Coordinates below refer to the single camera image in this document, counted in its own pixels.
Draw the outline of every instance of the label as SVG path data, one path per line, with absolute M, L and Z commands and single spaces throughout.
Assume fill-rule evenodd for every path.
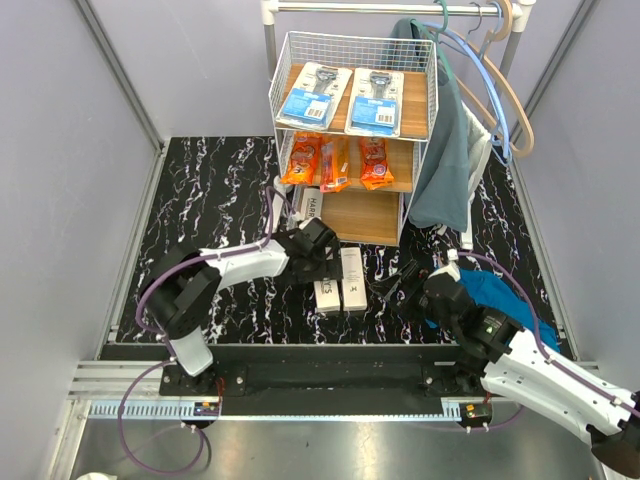
M 305 219 L 320 216 L 322 212 L 322 192 L 319 189 L 304 189 L 301 212 L 304 214 Z
M 386 167 L 384 164 L 382 164 L 382 163 L 379 163 L 378 165 L 374 165 L 374 166 L 373 166 L 373 173 L 374 173 L 375 175 L 380 175 L 380 176 L 382 176 L 382 175 L 384 175 L 385 173 L 387 173 L 387 167 Z
M 362 269 L 362 253 L 359 247 L 340 249 L 342 259 L 342 298 L 344 311 L 362 311 L 367 309 L 367 294 Z
M 395 100 L 356 97 L 351 121 L 354 127 L 372 133 L 392 135 L 396 124 L 397 104 Z
M 331 96 L 294 88 L 287 97 L 282 114 L 300 118 L 309 123 L 322 123 L 327 116 Z

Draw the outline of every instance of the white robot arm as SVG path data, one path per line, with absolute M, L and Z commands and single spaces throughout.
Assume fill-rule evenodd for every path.
M 640 478 L 637 393 L 592 375 L 559 353 L 541 351 L 534 334 L 503 312 L 476 305 L 450 266 L 414 288 L 413 304 L 449 332 L 465 354 L 462 375 L 485 391 L 553 420 L 591 446 L 603 464 Z M 411 283 L 412 275 L 404 279 Z
M 189 261 L 191 266 L 177 268 Z M 172 269 L 177 273 L 158 281 Z M 597 378 L 560 354 L 542 352 L 531 331 L 503 312 L 476 305 L 451 273 L 451 267 L 445 267 L 427 277 L 410 265 L 383 298 L 392 304 L 397 299 L 391 308 L 421 321 L 429 318 L 452 335 L 464 352 L 456 362 L 461 375 L 479 379 L 487 392 L 555 421 L 591 445 L 602 463 L 640 478 L 637 394 Z M 183 369 L 195 377 L 213 361 L 200 322 L 215 293 L 275 276 L 290 283 L 341 279 L 335 233 L 313 218 L 300 228 L 275 233 L 268 242 L 220 250 L 182 243 L 158 262 L 142 291 L 153 286 L 146 306 Z
M 179 268 L 185 262 L 191 266 Z M 176 270 L 159 285 L 157 280 Z M 195 377 L 213 362 L 200 323 L 207 318 L 216 292 L 261 277 L 284 277 L 288 283 L 342 279 L 338 239 L 318 218 L 299 228 L 249 245 L 224 249 L 175 246 L 153 268 L 141 291 L 153 288 L 146 303 L 184 371 Z

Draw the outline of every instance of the blue hanger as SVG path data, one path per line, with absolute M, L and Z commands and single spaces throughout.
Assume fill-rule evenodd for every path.
M 442 26 L 441 25 L 437 25 L 435 23 L 427 23 L 427 22 L 425 22 L 424 25 L 426 27 L 428 27 L 428 28 L 433 29 L 433 30 L 439 30 L 439 29 L 442 30 Z M 458 46 L 463 50 L 463 51 L 460 51 L 460 53 L 464 53 L 465 55 L 467 55 L 471 59 L 473 64 L 476 66 L 478 71 L 480 72 L 480 75 L 482 76 L 482 80 L 484 81 L 485 87 L 487 88 L 487 93 L 489 94 L 489 99 L 491 100 L 491 104 L 493 106 L 494 111 L 496 112 L 496 117 L 498 119 L 498 123 L 497 123 L 495 129 L 491 132 L 492 133 L 491 143 L 494 146 L 498 146 L 498 145 L 502 146 L 503 154 L 502 154 L 502 156 L 497 155 L 498 156 L 498 160 L 503 165 L 509 165 L 513 161 L 513 153 L 511 152 L 511 145 L 509 143 L 510 142 L 509 127 L 508 127 L 508 124 L 507 124 L 506 116 L 505 116 L 504 111 L 502 109 L 502 104 L 500 103 L 500 100 L 498 99 L 498 93 L 497 93 L 496 88 L 495 88 L 495 86 L 493 84 L 493 80 L 491 78 L 491 75 L 489 75 L 489 73 L 487 72 L 487 70 L 484 67 L 484 65 L 482 65 L 482 62 L 476 56 L 476 53 L 471 49 L 471 47 L 469 47 L 469 45 L 461 37 L 459 37 L 455 32 L 453 32 L 451 30 L 448 30 L 448 29 L 446 31 L 441 32 L 441 33 L 443 35 L 449 37 L 450 39 L 454 40 L 455 43 L 457 43 Z M 500 140 L 497 138 L 497 136 L 496 136 L 497 133 L 502 134 L 502 142 L 500 142 Z
M 502 24 L 504 23 L 504 17 L 502 16 L 502 7 L 500 6 L 500 4 L 498 2 L 490 2 L 489 5 L 495 5 L 496 8 L 498 9 L 498 24 L 496 25 L 496 28 L 494 28 L 489 32 L 489 35 L 487 35 L 486 41 L 483 42 L 482 47 L 480 47 L 480 54 L 479 54 L 480 60 L 482 60 L 482 58 L 484 57 L 484 53 L 487 51 L 487 48 L 489 48 L 489 45 L 491 45 L 493 40 L 496 38 L 497 32 L 500 31 L 500 29 L 502 28 Z

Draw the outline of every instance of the hook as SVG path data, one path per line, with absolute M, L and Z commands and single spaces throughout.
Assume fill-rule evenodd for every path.
M 449 26 L 449 8 L 447 7 L 446 0 L 434 0 L 433 3 L 439 3 L 440 5 L 442 5 L 442 16 L 444 17 L 442 20 L 442 27 L 435 31 L 436 43 L 438 43 L 438 36 L 441 33 L 444 33 Z
M 496 36 L 498 35 L 498 32 L 502 28 L 502 24 L 504 23 L 504 17 L 502 16 L 502 7 L 500 6 L 500 4 L 498 2 L 489 2 L 489 5 L 495 5 L 496 8 L 498 9 L 498 24 L 496 25 L 495 29 L 490 30 L 487 33 L 487 37 L 484 43 L 482 44 L 482 47 L 480 48 L 480 54 L 479 54 L 480 60 L 482 60 L 482 58 L 484 57 L 484 52 L 487 50 L 489 45 L 491 45 L 491 42 L 493 42 L 493 40 L 496 38 Z
M 472 32 L 478 30 L 480 28 L 480 25 L 482 25 L 482 8 L 480 7 L 480 4 L 478 2 L 470 2 L 469 5 L 475 5 L 476 7 L 478 7 L 478 15 L 480 16 L 480 21 L 478 22 L 478 25 L 476 25 L 476 28 L 472 28 L 467 32 L 467 36 L 464 37 L 465 43 L 469 43 L 469 35 L 471 35 Z

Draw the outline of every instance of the metal floor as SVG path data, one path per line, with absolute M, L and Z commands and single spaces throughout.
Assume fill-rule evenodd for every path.
M 499 407 L 503 415 L 514 409 L 512 404 Z M 126 437 L 142 461 L 156 468 L 178 469 L 191 461 L 198 442 L 186 431 L 172 431 L 149 442 L 167 425 L 127 422 Z M 604 478 L 586 445 L 533 412 L 525 411 L 508 428 L 490 433 L 467 436 L 461 431 L 432 428 L 400 423 L 220 421 L 205 430 L 211 443 L 208 466 L 208 455 L 203 455 L 193 472 L 178 478 Z M 145 473 L 124 458 L 116 422 L 112 420 L 87 423 L 72 478 L 95 471 L 117 475 L 118 480 L 161 478 Z

